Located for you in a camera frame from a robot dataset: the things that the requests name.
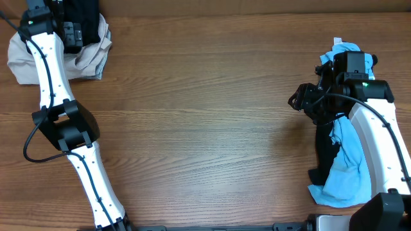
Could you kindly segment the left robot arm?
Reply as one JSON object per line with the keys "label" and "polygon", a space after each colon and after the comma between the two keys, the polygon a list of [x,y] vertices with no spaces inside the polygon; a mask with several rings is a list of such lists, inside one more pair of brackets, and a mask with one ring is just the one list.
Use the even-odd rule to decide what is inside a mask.
{"label": "left robot arm", "polygon": [[132,230],[103,167],[94,116],[75,100],[64,67],[64,48],[71,45],[64,28],[61,1],[28,1],[19,32],[35,60],[40,85],[40,110],[32,114],[41,131],[67,157],[91,204],[96,230]]}

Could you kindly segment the black t-shirt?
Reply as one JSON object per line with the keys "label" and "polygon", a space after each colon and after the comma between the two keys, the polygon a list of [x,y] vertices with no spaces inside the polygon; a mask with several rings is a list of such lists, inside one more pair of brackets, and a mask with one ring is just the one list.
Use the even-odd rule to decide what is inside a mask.
{"label": "black t-shirt", "polygon": [[98,28],[100,6],[98,0],[63,0],[64,20],[81,26],[83,45],[100,42]]}

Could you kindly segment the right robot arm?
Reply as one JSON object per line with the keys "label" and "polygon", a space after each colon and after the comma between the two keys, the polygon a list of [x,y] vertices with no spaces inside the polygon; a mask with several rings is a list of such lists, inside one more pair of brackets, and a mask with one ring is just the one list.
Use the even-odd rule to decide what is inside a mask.
{"label": "right robot arm", "polygon": [[372,199],[352,216],[310,215],[303,230],[410,230],[410,155],[385,80],[366,72],[365,53],[344,51],[315,68],[318,84],[303,83],[288,104],[315,124],[345,115],[354,126],[371,177]]}

